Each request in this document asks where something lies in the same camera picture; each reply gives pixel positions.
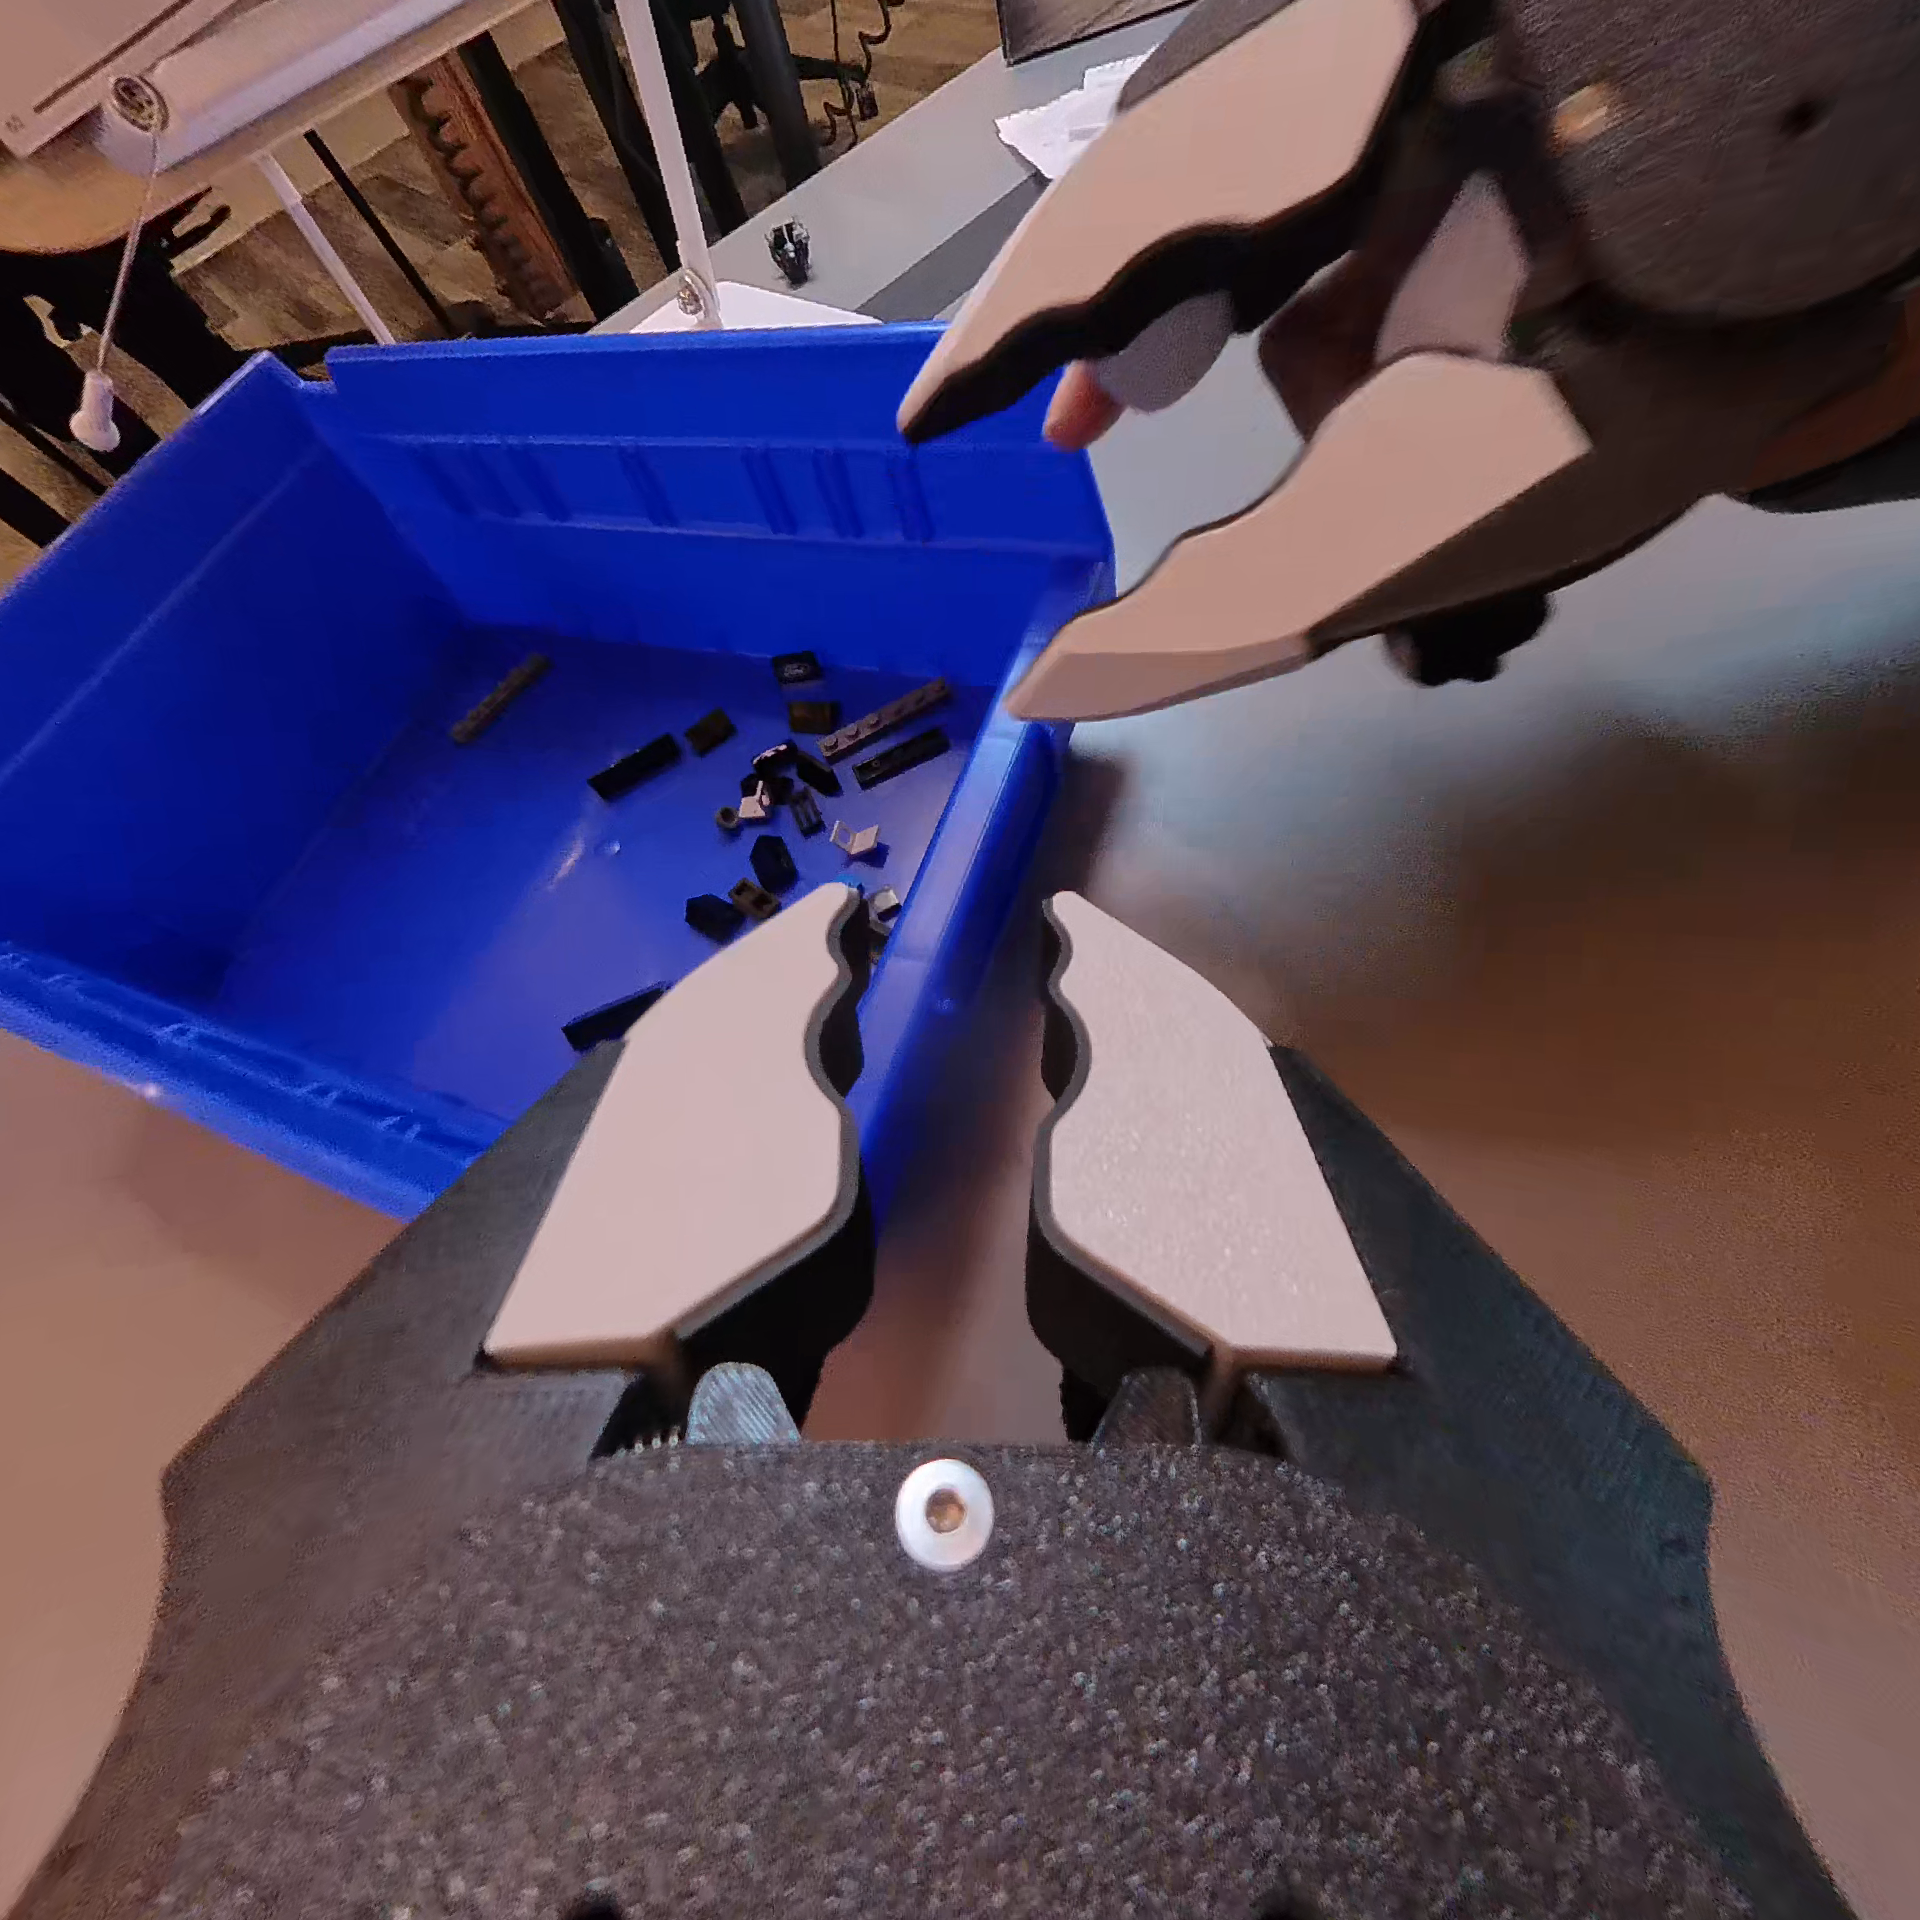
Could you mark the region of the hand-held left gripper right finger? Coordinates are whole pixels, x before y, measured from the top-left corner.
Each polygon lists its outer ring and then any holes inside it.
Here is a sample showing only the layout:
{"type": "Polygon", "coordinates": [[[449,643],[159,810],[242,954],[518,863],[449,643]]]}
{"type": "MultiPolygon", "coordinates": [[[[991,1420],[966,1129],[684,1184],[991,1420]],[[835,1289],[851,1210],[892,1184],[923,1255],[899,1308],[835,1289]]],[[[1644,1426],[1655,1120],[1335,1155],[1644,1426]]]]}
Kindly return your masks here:
{"type": "Polygon", "coordinates": [[[1234,998],[1077,892],[1042,904],[1023,1308],[1061,1412],[1170,1374],[1390,1380],[1400,1343],[1276,1047],[1234,998]]]}

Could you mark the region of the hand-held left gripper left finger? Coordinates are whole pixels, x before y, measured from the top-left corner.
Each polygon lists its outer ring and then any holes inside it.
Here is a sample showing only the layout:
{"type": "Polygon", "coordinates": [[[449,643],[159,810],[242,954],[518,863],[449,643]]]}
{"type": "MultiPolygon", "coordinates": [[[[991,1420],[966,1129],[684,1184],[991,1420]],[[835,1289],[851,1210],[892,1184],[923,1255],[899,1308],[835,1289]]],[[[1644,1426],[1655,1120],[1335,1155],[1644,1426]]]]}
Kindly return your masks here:
{"type": "Polygon", "coordinates": [[[495,1367],[684,1399],[744,1361],[809,1412],[874,1291],[848,1103],[869,959],[861,892],[824,882],[637,1017],[491,1318],[495,1367]]]}

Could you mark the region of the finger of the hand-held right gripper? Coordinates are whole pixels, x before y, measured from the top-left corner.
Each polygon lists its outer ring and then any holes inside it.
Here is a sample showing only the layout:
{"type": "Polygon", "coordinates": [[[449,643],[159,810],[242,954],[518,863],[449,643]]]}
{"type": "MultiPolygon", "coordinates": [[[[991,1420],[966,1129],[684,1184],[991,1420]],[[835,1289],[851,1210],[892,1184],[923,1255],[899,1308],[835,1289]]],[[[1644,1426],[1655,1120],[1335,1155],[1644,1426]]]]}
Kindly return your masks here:
{"type": "Polygon", "coordinates": [[[1188,396],[1351,241],[1439,4],[1201,4],[1043,187],[899,400],[909,442],[1081,366],[1121,412],[1188,396]]]}
{"type": "Polygon", "coordinates": [[[1282,479],[1070,620],[1006,691],[1028,721],[1174,708],[1305,664],[1319,631],[1590,452],[1548,371],[1410,353],[1341,400],[1282,479]]]}

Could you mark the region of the small lego bricks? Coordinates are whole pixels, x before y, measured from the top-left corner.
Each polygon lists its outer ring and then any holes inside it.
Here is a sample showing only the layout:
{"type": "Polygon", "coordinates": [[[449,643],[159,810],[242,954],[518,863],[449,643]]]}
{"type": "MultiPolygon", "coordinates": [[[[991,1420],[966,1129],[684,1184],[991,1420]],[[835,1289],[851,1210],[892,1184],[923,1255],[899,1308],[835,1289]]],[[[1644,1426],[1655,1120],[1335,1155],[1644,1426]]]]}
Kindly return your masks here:
{"type": "MultiPolygon", "coordinates": [[[[447,744],[459,749],[478,744],[513,703],[522,702],[548,676],[552,666],[553,660],[544,652],[526,653],[479,699],[449,721],[444,729],[447,744]]],[[[811,684],[821,670],[817,655],[807,650],[776,653],[769,666],[784,689],[811,684]]],[[[731,842],[745,827],[763,826],[779,807],[786,807],[788,823],[803,839],[825,834],[819,800],[844,796],[844,783],[835,767],[851,762],[855,785],[861,793],[869,793],[876,785],[945,755],[952,741],[940,725],[922,728],[904,739],[892,739],[892,736],[907,723],[945,708],[952,697],[954,684],[948,676],[913,684],[851,720],[841,717],[841,708],[834,699],[790,697],[784,706],[788,733],[752,755],[735,800],[713,807],[713,830],[731,842]],[[871,747],[879,739],[889,739],[889,744],[867,751],[865,758],[851,759],[858,749],[871,747]]],[[[662,731],[648,737],[603,767],[593,770],[588,774],[588,789],[601,803],[619,802],[671,772],[682,762],[684,747],[706,758],[728,746],[737,731],[731,716],[716,706],[699,713],[682,731],[662,731]]],[[[850,827],[844,822],[834,822],[827,842],[850,866],[878,866],[883,859],[878,827],[850,827]]],[[[771,918],[786,894],[800,883],[800,866],[778,830],[762,830],[754,836],[748,848],[748,866],[752,878],[735,882],[724,896],[698,894],[684,905],[684,923],[713,946],[726,946],[748,923],[771,918]]],[[[865,894],[865,904],[869,952],[881,954],[899,922],[904,899],[896,885],[883,883],[879,889],[865,894]]],[[[593,1005],[565,1020],[562,1036],[574,1053],[585,1056],[600,1045],[622,1039],[666,992],[666,982],[652,982],[637,992],[593,1005]]]]}

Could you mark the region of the blue plastic bin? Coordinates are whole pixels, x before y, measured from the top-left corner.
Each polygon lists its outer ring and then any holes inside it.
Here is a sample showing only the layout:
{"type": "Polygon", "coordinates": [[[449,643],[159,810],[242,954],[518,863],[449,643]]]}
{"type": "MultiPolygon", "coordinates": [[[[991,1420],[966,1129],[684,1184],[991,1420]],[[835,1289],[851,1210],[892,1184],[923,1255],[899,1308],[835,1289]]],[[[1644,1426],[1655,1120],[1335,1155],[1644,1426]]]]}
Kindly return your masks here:
{"type": "Polygon", "coordinates": [[[716,946],[685,899],[786,703],[945,676],[948,754],[827,822],[904,899],[850,1094],[874,1206],[1057,792],[1002,709],[1113,589],[1046,398],[898,432],[936,324],[259,356],[3,594],[3,1030],[412,1220],[564,1073],[564,1024],[716,946]],[[807,652],[811,684],[769,662],[807,652]],[[445,729],[530,653],[540,684],[445,729]],[[601,803],[588,775],[724,708],[735,737],[601,803]]]}

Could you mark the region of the person's right hand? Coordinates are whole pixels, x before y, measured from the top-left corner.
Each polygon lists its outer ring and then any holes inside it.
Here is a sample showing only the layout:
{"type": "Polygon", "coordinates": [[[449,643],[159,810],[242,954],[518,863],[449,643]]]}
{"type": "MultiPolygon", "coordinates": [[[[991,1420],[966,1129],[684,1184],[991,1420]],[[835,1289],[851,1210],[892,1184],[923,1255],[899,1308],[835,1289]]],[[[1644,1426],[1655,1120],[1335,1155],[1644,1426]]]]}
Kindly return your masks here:
{"type": "MultiPolygon", "coordinates": [[[[1347,252],[1260,327],[1260,374],[1301,442],[1374,371],[1391,298],[1391,277],[1347,252]]],[[[1133,407],[1098,363],[1073,361],[1053,390],[1042,433],[1051,447],[1081,452],[1133,407]]]]}

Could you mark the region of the white paper bags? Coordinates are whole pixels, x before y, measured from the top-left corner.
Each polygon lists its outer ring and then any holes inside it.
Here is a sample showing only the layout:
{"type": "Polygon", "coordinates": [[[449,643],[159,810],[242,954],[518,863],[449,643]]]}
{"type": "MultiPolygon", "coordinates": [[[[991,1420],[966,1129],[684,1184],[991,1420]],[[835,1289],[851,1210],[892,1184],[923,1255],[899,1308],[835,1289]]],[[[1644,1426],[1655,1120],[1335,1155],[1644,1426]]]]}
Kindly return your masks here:
{"type": "Polygon", "coordinates": [[[994,123],[999,143],[1043,182],[1061,180],[1113,119],[1120,94],[1146,58],[1096,62],[1067,92],[999,113],[994,123]]]}

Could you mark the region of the white book stand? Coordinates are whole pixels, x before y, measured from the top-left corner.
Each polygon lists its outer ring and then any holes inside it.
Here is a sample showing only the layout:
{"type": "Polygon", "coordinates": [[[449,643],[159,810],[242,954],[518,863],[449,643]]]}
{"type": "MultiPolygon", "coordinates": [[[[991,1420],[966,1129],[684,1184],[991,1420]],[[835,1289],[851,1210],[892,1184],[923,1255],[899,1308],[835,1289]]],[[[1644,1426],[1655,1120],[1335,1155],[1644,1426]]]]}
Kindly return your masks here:
{"type": "MultiPolygon", "coordinates": [[[[269,169],[278,150],[336,113],[356,108],[372,94],[424,67],[430,58],[449,56],[459,35],[491,29],[518,4],[459,4],[421,19],[408,33],[389,33],[366,53],[321,81],[275,104],[221,139],[181,156],[180,164],[149,174],[149,153],[136,156],[131,169],[115,165],[95,143],[92,121],[75,121],[31,153],[1,156],[1,214],[5,252],[80,252],[126,236],[141,185],[152,182],[149,211],[164,211],[205,190],[223,187],[240,174],[266,182],[280,207],[299,214],[303,201],[292,184],[269,169]]],[[[682,272],[622,304],[597,324],[612,334],[744,327],[867,324],[867,315],[769,291],[734,279],[716,279],[699,293],[698,310],[680,302],[682,272]]]]}

